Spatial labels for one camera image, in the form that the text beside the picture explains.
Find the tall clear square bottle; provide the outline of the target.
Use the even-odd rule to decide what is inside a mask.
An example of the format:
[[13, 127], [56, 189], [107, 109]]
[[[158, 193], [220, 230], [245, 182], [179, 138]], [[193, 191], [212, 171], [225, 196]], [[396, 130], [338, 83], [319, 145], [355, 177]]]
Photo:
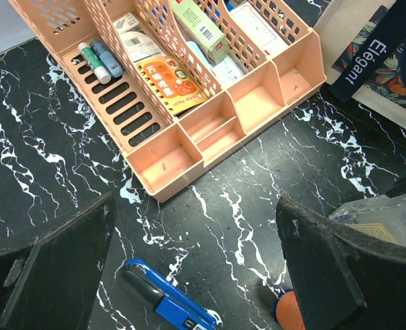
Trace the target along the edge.
[[406, 248], [406, 194], [350, 201], [337, 208], [328, 218]]

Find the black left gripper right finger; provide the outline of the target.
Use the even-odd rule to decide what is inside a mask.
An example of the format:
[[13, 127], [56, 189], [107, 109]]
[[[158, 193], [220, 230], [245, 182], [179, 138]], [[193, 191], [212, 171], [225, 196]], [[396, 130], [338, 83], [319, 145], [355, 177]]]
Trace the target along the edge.
[[406, 247], [288, 197], [279, 198], [276, 220], [307, 329], [406, 329]]

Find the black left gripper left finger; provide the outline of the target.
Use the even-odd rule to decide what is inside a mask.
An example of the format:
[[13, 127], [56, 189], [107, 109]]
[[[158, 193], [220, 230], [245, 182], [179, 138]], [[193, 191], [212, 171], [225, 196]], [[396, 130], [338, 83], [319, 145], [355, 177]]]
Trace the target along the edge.
[[86, 329], [116, 220], [109, 192], [0, 241], [0, 329]]

